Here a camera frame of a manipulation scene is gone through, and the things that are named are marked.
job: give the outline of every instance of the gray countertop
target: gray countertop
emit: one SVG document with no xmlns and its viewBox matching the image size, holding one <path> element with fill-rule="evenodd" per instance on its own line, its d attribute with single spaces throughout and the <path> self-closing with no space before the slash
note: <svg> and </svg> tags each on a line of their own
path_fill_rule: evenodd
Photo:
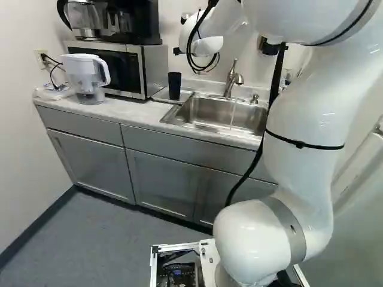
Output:
<svg viewBox="0 0 383 287">
<path fill-rule="evenodd" d="M 78 115 L 112 121 L 114 123 L 126 124 L 128 126 L 141 127 L 143 129 L 155 130 L 157 132 L 185 136 L 187 138 L 255 151 L 258 150 L 260 145 L 260 140 L 248 139 L 241 136 L 221 135 L 161 123 L 161 118 L 173 107 L 173 104 L 170 103 L 154 102 L 152 100 L 143 102 L 108 97 L 106 101 L 100 105 L 83 105 L 79 103 L 75 96 L 73 96 L 58 101 L 42 100 L 35 97 L 34 104 L 58 109 L 60 111 L 72 112 Z"/>
</svg>

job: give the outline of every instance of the microwave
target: microwave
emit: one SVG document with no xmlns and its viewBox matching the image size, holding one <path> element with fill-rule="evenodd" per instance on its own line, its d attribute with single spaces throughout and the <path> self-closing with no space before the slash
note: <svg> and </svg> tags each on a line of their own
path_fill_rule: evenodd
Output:
<svg viewBox="0 0 383 287">
<path fill-rule="evenodd" d="M 99 56 L 109 67 L 106 94 L 146 100 L 168 85 L 168 46 L 65 41 L 69 53 Z"/>
</svg>

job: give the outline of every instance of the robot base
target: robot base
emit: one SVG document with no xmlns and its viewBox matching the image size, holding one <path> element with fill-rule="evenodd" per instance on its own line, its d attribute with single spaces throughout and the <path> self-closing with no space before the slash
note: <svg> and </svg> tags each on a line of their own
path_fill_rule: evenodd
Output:
<svg viewBox="0 0 383 287">
<path fill-rule="evenodd" d="M 190 251 L 189 255 L 192 255 L 192 252 L 199 254 L 190 259 L 187 255 L 183 256 L 185 252 Z M 214 239 L 201 240 L 199 242 L 193 243 L 182 243 L 174 245 L 154 245 L 151 247 L 151 256 L 150 256 L 150 267 L 151 267 L 151 278 L 150 278 L 150 287 L 161 286 L 159 268 L 161 268 L 160 260 L 162 256 L 170 255 L 182 255 L 177 257 L 177 262 L 182 261 L 182 263 L 195 263 L 194 278 L 195 287 L 241 287 L 240 284 L 235 282 L 226 270 L 220 264 L 220 256 L 218 254 L 217 248 L 215 247 Z M 289 273 L 289 276 L 292 281 L 299 283 L 302 287 L 310 287 L 305 276 L 303 275 L 301 269 L 298 265 L 292 266 L 292 272 Z M 275 279 L 275 275 L 272 275 L 268 278 L 259 282 L 256 286 L 267 286 Z"/>
</svg>

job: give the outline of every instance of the stainless steel sink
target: stainless steel sink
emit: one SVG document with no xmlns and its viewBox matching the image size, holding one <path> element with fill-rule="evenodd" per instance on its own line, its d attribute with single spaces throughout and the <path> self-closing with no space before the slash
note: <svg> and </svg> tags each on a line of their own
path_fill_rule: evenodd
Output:
<svg viewBox="0 0 383 287">
<path fill-rule="evenodd" d="M 195 94 L 182 106 L 174 106 L 160 120 L 195 130 L 241 137 L 262 136 L 267 104 Z"/>
</svg>

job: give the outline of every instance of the baseboard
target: baseboard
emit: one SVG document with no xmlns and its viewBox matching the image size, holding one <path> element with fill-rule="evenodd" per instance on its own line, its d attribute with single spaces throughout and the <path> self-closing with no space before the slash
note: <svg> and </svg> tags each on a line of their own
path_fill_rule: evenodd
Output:
<svg viewBox="0 0 383 287">
<path fill-rule="evenodd" d="M 40 215 L 15 241 L 11 243 L 1 254 L 0 254 L 0 272 L 5 265 L 15 256 L 15 254 L 21 250 L 21 248 L 31 239 L 41 227 L 43 227 L 49 219 L 63 207 L 78 191 L 78 188 L 74 185 L 68 189 L 59 199 L 57 199 L 42 215 Z"/>
<path fill-rule="evenodd" d="M 81 193 L 87 194 L 88 196 L 92 196 L 92 197 L 95 197 L 97 199 L 101 199 L 101 200 L 106 201 L 108 203 L 112 203 L 114 205 L 117 205 L 117 206 L 120 206 L 120 207 L 123 207 L 126 209 L 140 211 L 144 214 L 151 215 L 153 217 L 156 217 L 156 218 L 159 218 L 159 219 L 162 219 L 162 220 L 171 222 L 173 224 L 177 224 L 177 225 L 180 225 L 180 226 L 183 226 L 183 227 L 186 227 L 186 228 L 189 228 L 189 229 L 201 232 L 201 233 L 205 233 L 209 236 L 212 235 L 212 228 L 210 228 L 210 227 L 204 227 L 204 226 L 201 226 L 197 223 L 182 220 L 180 218 L 176 218 L 176 217 L 173 217 L 171 215 L 167 215 L 167 214 L 164 214 L 164 213 L 161 213 L 161 212 L 158 212 L 156 210 L 152 210 L 152 209 L 140 206 L 140 205 L 132 205 L 132 204 L 123 202 L 121 200 L 117 200 L 117 199 L 113 199 L 111 197 L 105 196 L 103 194 L 95 193 L 95 192 L 88 190 L 86 188 L 83 188 L 83 187 L 77 187 L 77 189 Z"/>
</svg>

